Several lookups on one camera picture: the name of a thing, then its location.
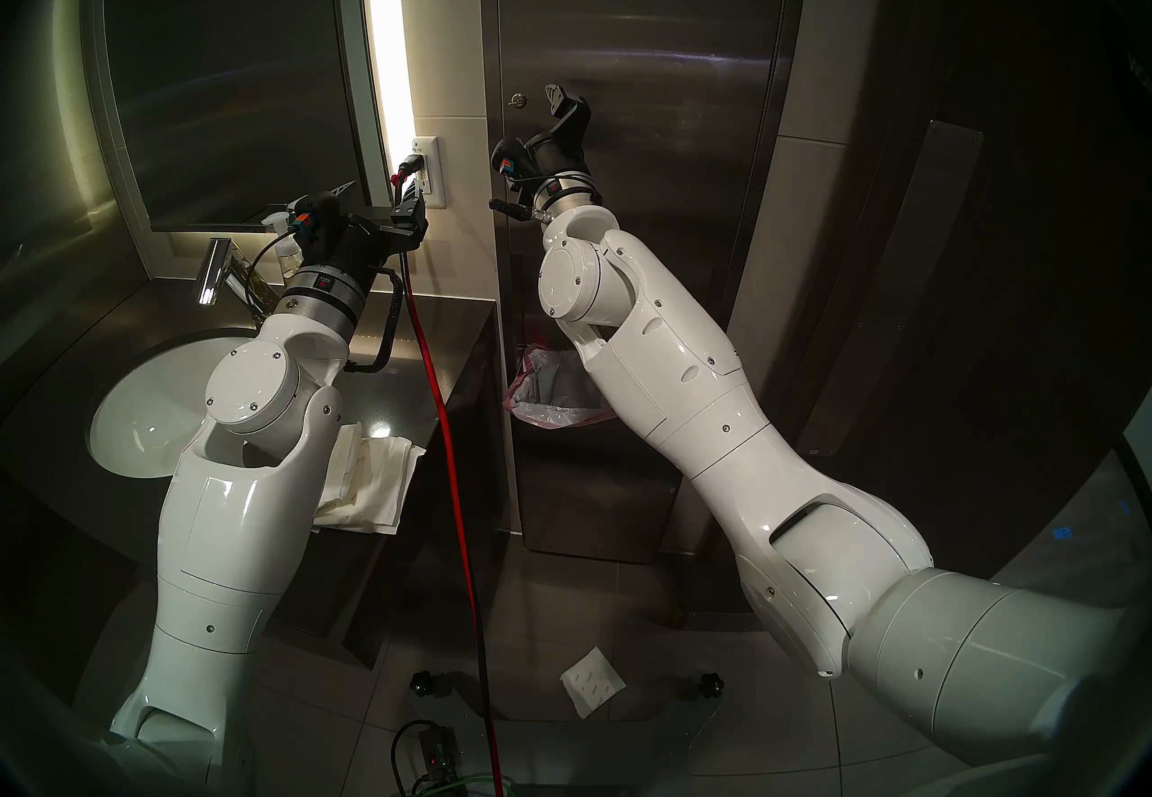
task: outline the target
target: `electrical outlet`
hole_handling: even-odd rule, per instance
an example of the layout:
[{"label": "electrical outlet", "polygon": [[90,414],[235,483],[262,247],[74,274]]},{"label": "electrical outlet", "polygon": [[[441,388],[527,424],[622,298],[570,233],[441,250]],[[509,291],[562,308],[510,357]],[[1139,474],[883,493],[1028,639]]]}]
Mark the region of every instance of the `electrical outlet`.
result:
[{"label": "electrical outlet", "polygon": [[440,144],[437,137],[414,137],[412,152],[424,157],[424,168],[416,172],[416,182],[424,193],[424,207],[447,208],[448,196],[444,188],[444,175],[440,170]]}]

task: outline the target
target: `green cable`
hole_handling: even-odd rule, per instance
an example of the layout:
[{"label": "green cable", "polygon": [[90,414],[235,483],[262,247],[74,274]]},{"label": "green cable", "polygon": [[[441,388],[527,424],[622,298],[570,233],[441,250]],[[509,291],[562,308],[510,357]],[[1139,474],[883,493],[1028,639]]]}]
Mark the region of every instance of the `green cable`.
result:
[{"label": "green cable", "polygon": [[[467,775],[463,779],[456,779],[455,781],[448,782],[447,784],[439,784],[435,788],[425,788],[423,791],[419,791],[419,797],[424,797],[424,795],[426,794],[440,794],[442,791],[450,791],[453,788],[460,788],[467,784],[492,784],[493,781],[494,780],[492,779],[491,775]],[[505,779],[503,782],[505,782],[505,792],[508,794],[509,797],[516,797],[516,791],[511,787],[511,781],[509,779]]]}]

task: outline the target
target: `faucet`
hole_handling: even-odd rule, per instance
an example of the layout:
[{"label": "faucet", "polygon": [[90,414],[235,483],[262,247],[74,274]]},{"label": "faucet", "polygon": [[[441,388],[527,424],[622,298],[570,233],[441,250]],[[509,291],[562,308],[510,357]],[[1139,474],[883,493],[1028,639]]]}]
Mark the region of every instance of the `faucet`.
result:
[{"label": "faucet", "polygon": [[[251,305],[244,296],[244,281],[251,273]],[[259,326],[275,310],[280,298],[259,273],[252,272],[244,252],[230,238],[218,236],[209,241],[209,248],[200,261],[200,272],[196,276],[196,303],[215,304],[220,284],[227,283],[245,308],[251,309],[252,318]]]}]

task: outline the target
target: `red cable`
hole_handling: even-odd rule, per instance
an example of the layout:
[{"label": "red cable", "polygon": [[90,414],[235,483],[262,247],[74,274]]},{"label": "red cable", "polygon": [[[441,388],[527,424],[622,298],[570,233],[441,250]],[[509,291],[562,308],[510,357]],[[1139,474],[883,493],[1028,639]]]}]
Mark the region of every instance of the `red cable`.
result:
[{"label": "red cable", "polygon": [[444,435],[445,455],[448,458],[448,487],[452,491],[452,514],[456,518],[456,542],[460,545],[460,561],[464,566],[464,584],[468,586],[468,604],[472,609],[472,629],[476,632],[476,650],[480,665],[480,700],[484,705],[484,726],[488,733],[488,758],[492,760],[492,782],[495,789],[495,797],[503,797],[503,779],[500,777],[500,752],[497,749],[497,729],[492,722],[492,706],[488,700],[488,676],[487,658],[484,650],[484,628],[480,624],[480,613],[476,606],[476,587],[472,584],[472,563],[468,557],[468,538],[464,536],[464,515],[460,506],[460,485],[456,481],[456,455],[452,449],[452,428],[448,427],[448,410],[444,405],[444,396],[440,394],[440,382],[435,378],[435,366],[432,365],[432,355],[429,352],[427,342],[424,340],[424,329],[420,328],[420,318],[416,313],[416,296],[412,295],[412,281],[408,273],[408,256],[400,256],[400,271],[404,278],[404,294],[408,297],[408,316],[412,321],[412,331],[416,333],[416,341],[420,346],[420,356],[424,358],[424,372],[429,379],[429,388],[432,389],[432,400],[435,401],[437,416],[440,418],[440,433]]}]

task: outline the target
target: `black knob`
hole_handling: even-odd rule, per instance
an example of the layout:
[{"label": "black knob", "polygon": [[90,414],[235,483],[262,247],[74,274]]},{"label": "black knob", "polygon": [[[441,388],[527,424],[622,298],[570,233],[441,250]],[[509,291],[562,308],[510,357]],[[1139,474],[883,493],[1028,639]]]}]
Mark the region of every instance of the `black knob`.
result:
[{"label": "black knob", "polygon": [[408,688],[416,692],[416,697],[426,698],[432,693],[432,674],[427,670],[420,670],[419,673],[412,674],[412,681],[408,683]]},{"label": "black knob", "polygon": [[699,690],[704,698],[719,698],[723,694],[723,680],[714,673],[706,673],[700,677]]}]

